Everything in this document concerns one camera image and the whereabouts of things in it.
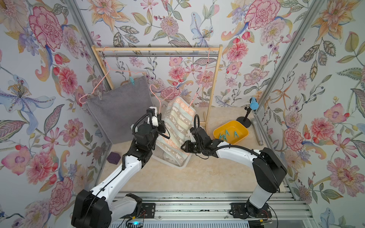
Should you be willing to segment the pastel striped bunny towel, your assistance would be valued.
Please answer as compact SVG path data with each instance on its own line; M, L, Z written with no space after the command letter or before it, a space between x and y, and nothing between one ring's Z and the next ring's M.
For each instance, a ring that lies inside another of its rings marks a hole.
M181 146L185 141L192 140L190 129L193 127L195 114L194 108L189 107L189 104L181 97L174 98L162 114L162 120L170 132L170 139L159 136L156 148L161 148L179 165L190 155L181 150Z

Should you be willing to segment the grey terry towel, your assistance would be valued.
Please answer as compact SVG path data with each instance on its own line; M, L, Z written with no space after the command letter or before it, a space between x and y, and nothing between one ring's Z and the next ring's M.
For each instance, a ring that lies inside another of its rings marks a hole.
M146 77L134 79L102 95L91 98L86 106L108 144L133 139L131 126L153 106Z

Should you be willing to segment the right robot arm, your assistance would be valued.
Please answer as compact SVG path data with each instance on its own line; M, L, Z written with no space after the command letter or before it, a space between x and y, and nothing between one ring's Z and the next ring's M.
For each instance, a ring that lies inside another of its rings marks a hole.
M200 118L194 116L193 127L190 129L193 140L185 141L181 149L190 154L203 155L203 159L215 157L243 164L254 171L257 186L245 203L231 204L229 214L234 218L258 218L260 215L270 217L271 209L267 201L280 191L280 185L288 171L270 148L261 150L248 149L230 144L221 139L211 139L200 127Z

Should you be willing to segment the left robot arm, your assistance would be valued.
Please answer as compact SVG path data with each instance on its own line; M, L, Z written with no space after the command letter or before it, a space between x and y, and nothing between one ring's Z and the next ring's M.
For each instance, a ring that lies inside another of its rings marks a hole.
M76 197L71 225L75 228L108 228L114 221L145 218L143 200L132 193L116 200L120 190L150 160L159 136L167 139L161 114L150 107L132 126L133 140L121 158L121 165L92 190L82 190Z

